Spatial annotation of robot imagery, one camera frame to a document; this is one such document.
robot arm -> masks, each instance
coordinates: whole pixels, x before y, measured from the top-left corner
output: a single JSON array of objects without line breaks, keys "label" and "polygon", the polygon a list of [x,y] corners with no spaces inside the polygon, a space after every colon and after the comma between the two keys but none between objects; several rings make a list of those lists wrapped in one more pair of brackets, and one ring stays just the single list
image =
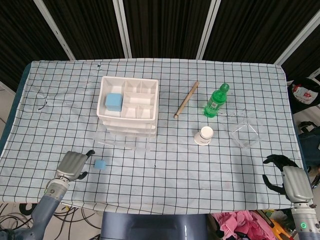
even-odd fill
[{"label": "robot arm", "polygon": [[87,154],[68,151],[56,170],[56,178],[48,182],[44,196],[31,214],[33,226],[31,228],[0,231],[0,239],[43,239],[51,217],[69,188],[69,182],[83,179],[88,174],[87,172],[81,173],[81,171],[87,159],[93,154],[95,154],[93,150],[90,150]]},{"label": "robot arm", "polygon": [[293,203],[291,209],[296,231],[300,240],[320,240],[320,224],[316,211],[309,206],[314,198],[306,172],[295,162],[283,155],[270,155],[264,164],[274,163],[281,171],[282,187],[272,185],[267,176],[263,175],[266,186],[282,195]]}]

yellow object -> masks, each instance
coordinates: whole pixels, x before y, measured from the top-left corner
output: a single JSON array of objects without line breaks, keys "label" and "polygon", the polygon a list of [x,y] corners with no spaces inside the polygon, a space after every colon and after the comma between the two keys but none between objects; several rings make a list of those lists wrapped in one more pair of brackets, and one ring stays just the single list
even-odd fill
[{"label": "yellow object", "polygon": [[279,223],[277,223],[275,220],[270,219],[271,222],[274,224],[274,227],[271,228],[272,232],[274,234],[274,236],[279,239],[279,240],[286,240],[286,239],[290,239],[290,235],[287,233],[286,230],[284,230],[284,228],[282,226],[280,226]]}]

pink cloth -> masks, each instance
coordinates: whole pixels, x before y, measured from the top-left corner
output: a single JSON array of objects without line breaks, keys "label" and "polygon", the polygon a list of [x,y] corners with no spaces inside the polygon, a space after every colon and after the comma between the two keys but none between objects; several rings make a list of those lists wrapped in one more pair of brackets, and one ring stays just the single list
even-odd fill
[{"label": "pink cloth", "polygon": [[251,240],[276,240],[267,222],[253,211],[213,213],[212,216],[220,224],[220,230],[224,231],[224,240],[231,236],[238,239],[235,232],[247,234]]}]

cable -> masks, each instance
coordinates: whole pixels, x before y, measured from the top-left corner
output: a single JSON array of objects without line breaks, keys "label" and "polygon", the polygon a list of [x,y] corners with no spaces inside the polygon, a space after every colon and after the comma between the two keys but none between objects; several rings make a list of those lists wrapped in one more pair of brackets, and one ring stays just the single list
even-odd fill
[{"label": "cable", "polygon": [[68,240],[70,240],[71,224],[72,224],[72,220],[74,219],[75,212],[76,211],[73,211],[72,217],[71,217],[71,221],[70,221],[70,224],[69,224]]},{"label": "cable", "polygon": [[0,120],[4,123],[4,124],[6,124],[7,122],[5,122],[1,117],[0,117]]},{"label": "cable", "polygon": [[2,216],[2,213],[4,212],[4,210],[5,210],[5,208],[8,206],[8,204],[9,204],[9,203],[7,203],[6,205],[4,205],[3,209],[2,209],[1,212],[0,212],[0,216]]},{"label": "cable", "polygon": [[[73,222],[73,223],[81,222],[81,221],[83,221],[83,220],[85,220],[85,219],[88,219],[88,218],[92,217],[93,215],[95,215],[95,213],[92,213],[91,215],[87,216],[86,218],[81,218],[81,219],[78,219],[78,220],[74,220],[74,221],[72,221],[72,222]],[[58,217],[58,216],[55,216],[55,217],[56,217],[57,219],[63,221],[62,218],[60,218],[60,217]]]},{"label": "cable", "polygon": [[26,225],[30,220],[31,220],[31,218],[29,218],[27,221],[25,221],[24,223],[22,223],[21,225],[15,227],[15,228],[12,229],[12,230],[17,230],[17,229],[21,228],[22,226]]},{"label": "cable", "polygon": [[100,233],[95,235],[94,237],[90,238],[89,240],[99,240],[100,239]]},{"label": "cable", "polygon": [[56,236],[56,238],[55,238],[54,240],[57,240],[57,239],[59,238],[59,236],[61,235],[62,229],[64,228],[65,221],[66,221],[67,217],[68,217],[68,215],[66,214],[66,215],[64,216],[63,221],[62,221],[61,228],[60,228],[60,232],[59,232],[58,236]]},{"label": "cable", "polygon": [[9,214],[7,214],[7,215],[3,215],[3,216],[0,216],[0,219],[1,218],[5,218],[5,217],[15,217],[15,218],[17,218],[18,220],[20,220],[22,223],[24,222],[24,221],[27,221],[28,220],[28,218],[25,216],[25,215],[23,215],[22,213],[20,213],[20,212],[11,212],[11,213],[9,213]]},{"label": "cable", "polygon": [[93,225],[91,222],[89,222],[89,221],[87,220],[87,217],[86,217],[86,215],[85,215],[85,211],[84,211],[83,208],[81,208],[81,214],[82,214],[83,220],[85,220],[87,224],[89,224],[91,227],[93,227],[93,228],[95,228],[95,229],[101,229],[101,227],[97,227],[97,226]]},{"label": "cable", "polygon": [[18,226],[18,224],[19,224],[18,220],[19,220],[19,219],[16,218],[16,217],[14,217],[14,216],[7,216],[7,218],[5,218],[5,219],[3,219],[3,220],[0,221],[0,225],[1,225],[4,221],[9,220],[9,219],[14,219],[14,220],[15,220],[15,222],[11,225],[11,227],[8,227],[9,229],[12,229],[12,228],[14,227],[14,224],[16,224],[16,227]]},{"label": "cable", "polygon": [[68,216],[68,215],[71,215],[73,212],[75,212],[75,211],[77,211],[78,210],[78,208],[76,208],[76,207],[71,207],[68,211],[66,211],[66,212],[58,212],[58,213],[55,213],[55,214],[53,214],[55,217],[57,217],[57,216],[59,216],[59,217],[65,217],[65,216]]}]

green bottle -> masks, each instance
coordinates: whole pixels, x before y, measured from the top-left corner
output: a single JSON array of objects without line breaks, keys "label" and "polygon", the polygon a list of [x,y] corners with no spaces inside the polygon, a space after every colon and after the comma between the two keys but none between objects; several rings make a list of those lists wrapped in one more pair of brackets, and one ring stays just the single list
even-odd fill
[{"label": "green bottle", "polygon": [[229,90],[229,85],[224,83],[218,90],[215,90],[206,107],[204,108],[204,115],[208,118],[213,118],[217,115],[219,109],[227,101],[227,92]]}]

